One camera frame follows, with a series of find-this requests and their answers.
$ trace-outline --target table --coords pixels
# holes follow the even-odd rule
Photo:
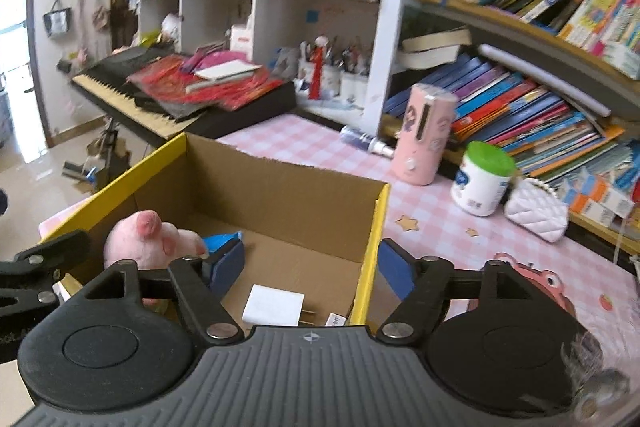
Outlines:
[[[395,178],[388,159],[343,144],[334,130],[292,114],[272,118],[219,141],[253,156],[391,184],[384,236],[416,258],[437,255],[450,260],[456,268],[477,270],[504,252],[521,264],[556,273],[578,320],[603,344],[607,363],[619,366],[640,384],[640,330],[636,331],[640,317],[634,311],[638,299],[636,282],[630,273],[588,248],[567,237],[547,243],[508,221],[501,208],[489,217],[467,214],[452,201],[450,180],[438,175],[426,187],[408,185]],[[418,230],[404,231],[397,223],[402,216],[415,219]],[[381,296],[376,295],[377,283],[370,317],[376,315],[376,307],[384,305]],[[465,309],[466,301],[454,302],[448,316]],[[628,359],[635,359],[636,363],[629,363]]]

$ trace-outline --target pink frog plush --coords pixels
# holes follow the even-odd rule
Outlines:
[[[206,253],[207,247],[197,233],[162,222],[154,210],[143,210],[113,227],[104,244],[104,267],[120,259],[134,259],[138,269],[160,269],[178,257]]]

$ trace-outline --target pink pig plush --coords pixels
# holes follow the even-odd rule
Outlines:
[[[134,259],[138,269],[166,268],[185,255],[202,255],[207,247],[191,230],[180,230],[164,223],[157,212],[143,210],[121,219],[104,244],[104,267],[120,259]]]

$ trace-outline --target star sticker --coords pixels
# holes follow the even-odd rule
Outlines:
[[[418,220],[404,214],[400,216],[400,219],[396,219],[396,223],[402,227],[403,232],[409,232],[409,230],[420,230],[420,228],[418,228]]]

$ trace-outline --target white notebook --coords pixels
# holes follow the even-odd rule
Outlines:
[[[230,60],[218,66],[212,66],[204,70],[196,71],[196,76],[206,80],[223,80],[228,76],[237,76],[249,71],[255,71],[260,66],[258,64],[249,64],[244,60]]]

